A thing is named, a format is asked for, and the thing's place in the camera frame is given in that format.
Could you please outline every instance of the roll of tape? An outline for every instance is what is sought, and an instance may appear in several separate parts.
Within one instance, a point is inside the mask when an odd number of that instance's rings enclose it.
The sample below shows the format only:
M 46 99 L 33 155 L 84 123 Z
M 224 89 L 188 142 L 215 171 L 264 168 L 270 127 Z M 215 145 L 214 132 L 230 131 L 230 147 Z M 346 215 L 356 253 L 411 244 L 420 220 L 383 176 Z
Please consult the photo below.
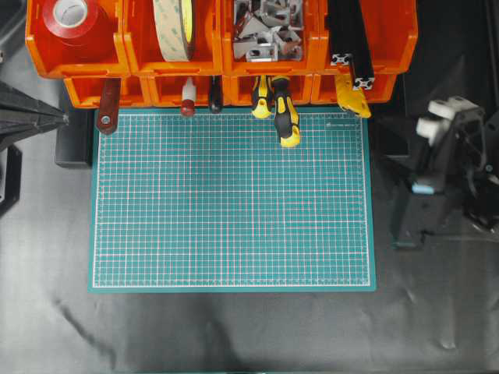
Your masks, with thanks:
M 157 42 L 165 61 L 189 61 L 194 53 L 195 0 L 152 0 Z
M 111 22 L 96 0 L 46 0 L 45 26 L 78 58 L 98 58 L 114 46 Z

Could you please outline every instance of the orange plastic drawer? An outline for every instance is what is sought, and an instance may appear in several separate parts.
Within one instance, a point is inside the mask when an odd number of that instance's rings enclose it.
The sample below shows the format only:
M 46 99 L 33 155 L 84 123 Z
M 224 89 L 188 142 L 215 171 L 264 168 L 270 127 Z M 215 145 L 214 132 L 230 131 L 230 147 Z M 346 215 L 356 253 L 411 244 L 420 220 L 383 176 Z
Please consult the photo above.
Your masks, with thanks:
M 182 103 L 182 87 L 186 82 L 185 76 L 155 76 L 145 78 L 149 84 L 150 97 L 155 107 L 180 107 Z M 194 76 L 196 85 L 196 106 L 206 107 L 210 93 L 211 77 Z M 230 81 L 222 78 L 224 105 L 230 105 Z
M 246 58 L 234 59 L 234 0 L 223 0 L 222 35 L 224 47 L 224 74 L 228 76 L 258 76 L 312 74 L 320 67 L 319 54 L 319 3 L 317 0 L 304 0 L 303 59 L 302 61 L 247 62 Z
M 99 108 L 104 78 L 66 78 L 64 83 L 75 108 Z M 122 78 L 119 106 L 122 108 L 150 107 L 147 81 L 136 76 Z
M 320 3 L 318 73 L 338 74 L 348 67 L 331 66 L 327 0 Z M 418 39 L 416 0 L 360 0 L 375 73 L 406 72 Z
M 152 0 L 123 0 L 123 31 L 132 73 L 138 76 L 222 74 L 221 0 L 196 2 L 196 45 L 190 62 L 166 62 L 159 48 Z
M 376 75 L 372 90 L 364 90 L 368 103 L 386 103 L 391 99 L 397 75 Z M 336 86 L 334 76 L 313 76 L 312 99 L 315 105 L 335 104 Z
M 295 105 L 306 105 L 310 103 L 312 93 L 313 75 L 290 76 L 289 88 L 293 103 Z M 253 76 L 233 76 L 231 77 L 231 102 L 232 105 L 251 106 L 251 95 L 255 84 Z
M 63 44 L 48 31 L 42 16 L 44 0 L 28 0 L 26 45 L 40 76 L 66 78 L 129 75 L 122 39 L 123 0 L 98 0 L 98 3 L 111 20 L 113 34 L 105 35 L 105 37 L 113 38 L 115 48 L 107 57 L 92 61 L 76 57 L 70 46 Z

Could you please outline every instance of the black aluminum profile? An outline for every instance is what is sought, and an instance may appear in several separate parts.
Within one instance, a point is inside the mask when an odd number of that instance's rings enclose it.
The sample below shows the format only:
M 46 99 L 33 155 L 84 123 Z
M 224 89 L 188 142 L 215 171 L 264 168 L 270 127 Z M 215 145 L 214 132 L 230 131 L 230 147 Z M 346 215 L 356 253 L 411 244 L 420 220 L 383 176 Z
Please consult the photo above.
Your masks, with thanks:
M 359 0 L 329 0 L 329 40 L 332 65 L 350 65 L 353 89 L 371 90 L 373 60 Z

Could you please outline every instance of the white plastic part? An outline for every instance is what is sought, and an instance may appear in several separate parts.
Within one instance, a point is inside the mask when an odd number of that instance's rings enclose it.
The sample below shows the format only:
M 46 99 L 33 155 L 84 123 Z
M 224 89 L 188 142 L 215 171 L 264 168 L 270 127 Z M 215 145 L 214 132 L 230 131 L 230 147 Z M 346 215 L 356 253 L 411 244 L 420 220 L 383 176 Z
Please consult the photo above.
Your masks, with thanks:
M 88 16 L 87 3 L 84 0 L 58 0 L 53 12 L 55 22 L 68 29 L 78 27 Z
M 196 86 L 194 86 L 193 79 L 191 77 L 187 78 L 186 84 L 182 88 L 182 101 L 191 100 L 196 102 Z
M 477 108 L 477 106 L 463 99 L 462 97 L 451 97 L 447 101 L 436 100 L 431 101 L 428 105 L 428 111 L 449 121 L 454 121 L 455 115 L 460 111 L 467 111 L 469 109 Z
M 427 138 L 430 146 L 433 146 L 441 141 L 450 127 L 451 122 L 448 119 L 435 121 L 429 118 L 420 118 L 416 132 L 419 136 Z

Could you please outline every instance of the green cutting mat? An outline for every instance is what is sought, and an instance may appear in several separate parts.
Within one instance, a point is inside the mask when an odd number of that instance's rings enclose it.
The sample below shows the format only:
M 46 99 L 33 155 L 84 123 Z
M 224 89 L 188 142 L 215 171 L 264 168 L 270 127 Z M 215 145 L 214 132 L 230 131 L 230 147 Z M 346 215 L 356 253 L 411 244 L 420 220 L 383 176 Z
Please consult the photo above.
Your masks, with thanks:
M 90 291 L 375 289 L 366 123 L 302 109 L 286 150 L 247 108 L 177 113 L 96 136 Z

